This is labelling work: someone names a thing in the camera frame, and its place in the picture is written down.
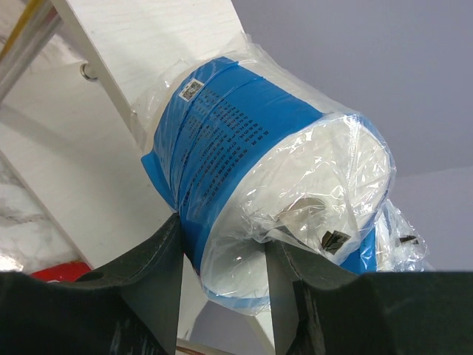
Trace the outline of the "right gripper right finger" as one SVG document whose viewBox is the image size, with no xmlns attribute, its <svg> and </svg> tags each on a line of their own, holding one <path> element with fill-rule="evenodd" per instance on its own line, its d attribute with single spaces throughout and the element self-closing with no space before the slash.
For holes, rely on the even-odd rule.
<svg viewBox="0 0 473 355">
<path fill-rule="evenodd" d="M 470 354 L 472 274 L 356 275 L 287 243 L 267 243 L 278 354 Z"/>
</svg>

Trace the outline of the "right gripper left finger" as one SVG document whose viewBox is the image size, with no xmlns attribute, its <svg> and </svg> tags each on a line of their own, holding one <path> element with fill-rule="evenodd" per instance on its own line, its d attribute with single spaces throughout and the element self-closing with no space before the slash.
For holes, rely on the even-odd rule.
<svg viewBox="0 0 473 355">
<path fill-rule="evenodd" d="M 181 241 L 173 214 L 140 245 L 73 283 L 1 273 L 1 353 L 174 354 Z"/>
</svg>

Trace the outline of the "blue roll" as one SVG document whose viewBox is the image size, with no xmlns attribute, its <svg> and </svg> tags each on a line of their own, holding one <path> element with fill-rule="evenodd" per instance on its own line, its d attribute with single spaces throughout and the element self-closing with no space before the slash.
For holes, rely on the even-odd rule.
<svg viewBox="0 0 473 355">
<path fill-rule="evenodd" d="M 357 274 L 376 269 L 375 216 L 395 177 L 387 143 L 260 46 L 179 60 L 137 98 L 131 123 L 210 300 L 266 309 L 274 240 Z"/>
<path fill-rule="evenodd" d="M 388 200 L 377 215 L 373 229 L 341 267 L 354 274 L 386 271 L 426 271 L 426 241 Z"/>
</svg>

